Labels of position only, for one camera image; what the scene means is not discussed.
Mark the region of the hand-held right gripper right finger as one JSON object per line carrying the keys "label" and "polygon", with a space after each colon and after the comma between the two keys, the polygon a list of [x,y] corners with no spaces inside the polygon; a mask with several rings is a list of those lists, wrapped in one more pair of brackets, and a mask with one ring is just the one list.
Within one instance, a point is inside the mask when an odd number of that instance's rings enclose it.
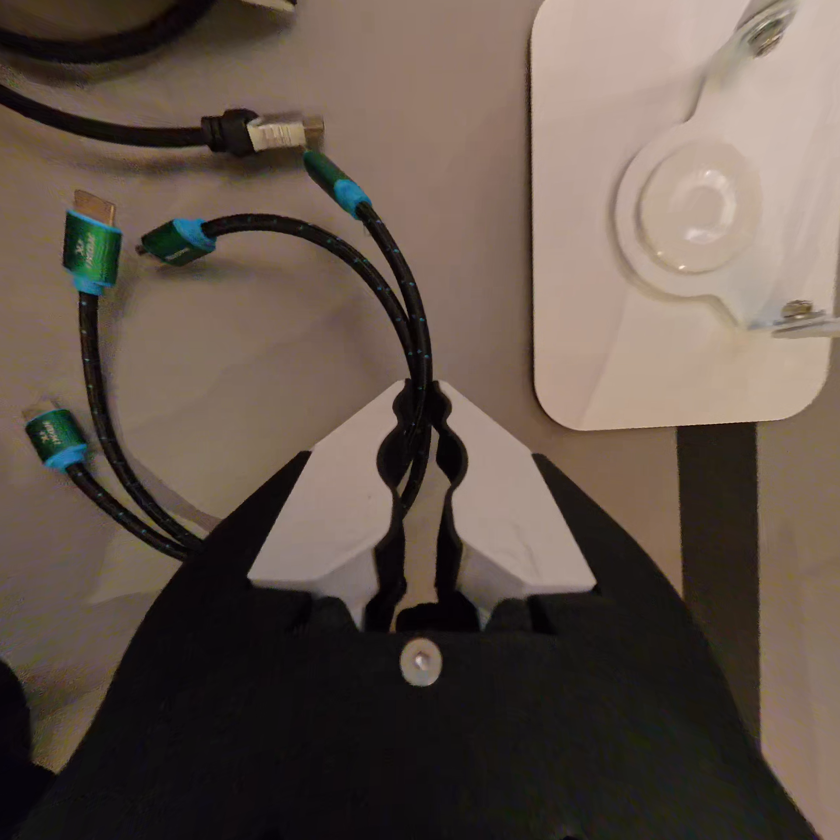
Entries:
{"label": "hand-held right gripper right finger", "polygon": [[430,391],[429,416],[448,481],[438,600],[465,600],[484,628],[504,601],[593,591],[593,572],[531,450],[446,382]]}

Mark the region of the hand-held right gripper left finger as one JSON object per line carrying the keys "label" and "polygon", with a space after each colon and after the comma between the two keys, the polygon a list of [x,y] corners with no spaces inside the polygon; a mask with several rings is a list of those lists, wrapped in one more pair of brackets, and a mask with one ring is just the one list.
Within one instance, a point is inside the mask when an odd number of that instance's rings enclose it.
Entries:
{"label": "hand-held right gripper left finger", "polygon": [[406,591],[399,489],[413,416],[399,381],[312,447],[248,572],[255,585],[338,598],[358,628],[390,629]]}

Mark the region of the braided hdmi cable green plugs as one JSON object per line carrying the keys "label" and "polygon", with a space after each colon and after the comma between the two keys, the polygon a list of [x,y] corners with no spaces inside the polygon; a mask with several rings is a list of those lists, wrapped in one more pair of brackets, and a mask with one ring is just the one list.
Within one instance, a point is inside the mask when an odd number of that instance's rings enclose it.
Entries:
{"label": "braided hdmi cable green plugs", "polygon": [[[306,172],[309,175],[309,177],[316,184],[318,184],[318,186],[325,193],[327,193],[327,195],[339,207],[341,207],[345,213],[350,215],[350,199],[345,195],[345,192],[349,187],[350,183],[356,184],[356,189],[360,193],[364,194],[371,201],[371,204],[374,207],[373,202],[368,196],[367,192],[355,180],[351,179],[346,174],[346,172],[341,170],[333,161],[331,161],[330,158],[324,153],[313,150],[306,151],[303,154],[302,159],[304,168],[306,169]],[[72,207],[74,207],[74,204],[75,200],[73,197],[72,205],[66,212],[68,212]],[[113,224],[116,228],[120,230],[120,228],[116,225],[115,205],[114,209],[115,215]],[[183,217],[177,217],[173,219],[202,220],[197,218]],[[184,257],[182,255],[180,247],[183,245],[183,241],[179,237],[174,237],[173,244],[166,244],[164,242],[164,226],[170,222],[171,220],[166,224],[163,224],[153,229],[149,233],[145,234],[141,238],[139,246],[137,248],[138,253],[141,255],[151,256],[154,259],[160,261],[162,264],[170,267],[182,267],[199,260],[196,257]],[[427,414],[427,397],[426,415],[431,427],[431,422],[428,419]],[[40,462],[47,469],[62,473],[67,476],[65,472],[59,470],[59,467],[67,466],[68,464],[73,463],[81,455],[86,456],[87,464],[88,442],[85,439],[85,436],[82,433],[81,427],[77,423],[76,418],[69,410],[59,406],[54,406],[52,404],[48,404],[45,407],[34,407],[33,412],[26,416],[24,422],[24,429],[33,450],[36,452]]]}
{"label": "braided hdmi cable green plugs", "polygon": [[[431,427],[426,415],[426,397],[434,371],[432,340],[421,293],[402,249],[371,201],[356,189],[356,184],[350,183],[345,195],[350,199],[350,215],[361,222],[391,268],[403,303],[398,302],[382,274],[359,251],[330,231],[294,217],[241,213],[206,222],[173,219],[164,226],[163,238],[166,244],[173,244],[174,237],[179,237],[183,241],[182,255],[200,259],[213,252],[220,237],[250,233],[291,236],[326,250],[362,279],[396,332],[413,389],[413,418],[404,436],[403,469],[407,471],[407,479],[401,507],[405,516],[418,496],[427,471]],[[204,539],[187,530],[152,497],[134,473],[112,422],[99,346],[98,316],[99,299],[114,287],[119,273],[122,233],[113,224],[114,205],[83,191],[76,191],[74,200],[74,206],[66,213],[62,265],[77,291],[81,365],[89,413],[100,449],[113,474],[150,522],[137,517],[93,478],[86,456],[81,455],[59,470],[121,529],[158,553],[184,562],[202,548]]]}

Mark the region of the black hdmi switch with cable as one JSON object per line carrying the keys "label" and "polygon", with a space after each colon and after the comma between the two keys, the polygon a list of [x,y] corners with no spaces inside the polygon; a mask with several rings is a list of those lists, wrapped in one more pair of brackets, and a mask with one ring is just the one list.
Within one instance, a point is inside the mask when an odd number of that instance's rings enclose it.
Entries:
{"label": "black hdmi switch with cable", "polygon": [[[215,2],[172,2],[141,25],[89,38],[47,38],[2,28],[2,49],[51,65],[101,66],[147,56],[183,37]],[[1,104],[17,115],[53,130],[105,144],[153,150],[206,148],[245,158],[274,150],[318,148],[325,132],[319,115],[266,115],[232,108],[201,118],[196,127],[139,127],[89,119],[61,111],[2,86]]]}

